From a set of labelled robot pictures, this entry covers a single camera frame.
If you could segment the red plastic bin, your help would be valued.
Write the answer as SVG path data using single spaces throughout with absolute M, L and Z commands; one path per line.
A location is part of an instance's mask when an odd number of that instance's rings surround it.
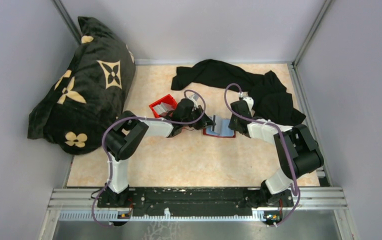
M 168 112 L 175 110 L 177 105 L 178 103 L 174 97 L 170 94 L 167 94 L 151 103 L 148 107 L 150 108 L 155 118 L 160 118 L 166 116 Z

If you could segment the white credit card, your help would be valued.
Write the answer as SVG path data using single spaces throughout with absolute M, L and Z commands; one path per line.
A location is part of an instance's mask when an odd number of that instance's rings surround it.
M 218 117 L 216 115 L 212 116 L 213 126 L 211 127 L 211 131 L 215 134 L 218 134 L 219 127 L 218 127 Z

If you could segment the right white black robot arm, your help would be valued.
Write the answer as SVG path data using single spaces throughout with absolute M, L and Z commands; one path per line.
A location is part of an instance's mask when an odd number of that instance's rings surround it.
M 276 147 L 280 167 L 261 184 L 260 199 L 266 206 L 274 206 L 280 200 L 280 193 L 290 185 L 296 193 L 297 179 L 324 165 L 324 157 L 306 125 L 285 126 L 263 118 L 253 119 L 249 102 L 243 98 L 232 102 L 229 110 L 231 130 Z

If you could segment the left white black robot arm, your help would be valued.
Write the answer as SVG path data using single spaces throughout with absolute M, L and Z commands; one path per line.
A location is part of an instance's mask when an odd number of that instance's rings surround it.
M 165 103 L 157 107 L 166 109 L 159 118 L 137 116 L 128 110 L 103 134 L 102 147 L 108 162 L 106 187 L 111 190 L 110 202 L 117 207 L 128 203 L 129 193 L 126 189 L 129 187 L 129 159 L 144 137 L 172 138 L 185 127 L 202 130 L 216 126 L 214 120 L 206 115 L 205 106 L 198 105 L 190 98 L 183 98 L 172 109 L 167 108 Z

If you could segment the red leather card holder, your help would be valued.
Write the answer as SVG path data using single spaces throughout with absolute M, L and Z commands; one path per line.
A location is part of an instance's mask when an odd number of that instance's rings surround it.
M 212 132 L 212 125 L 203 129 L 202 134 L 216 138 L 235 138 L 236 132 L 229 128 L 230 119 L 217 116 L 218 134 Z

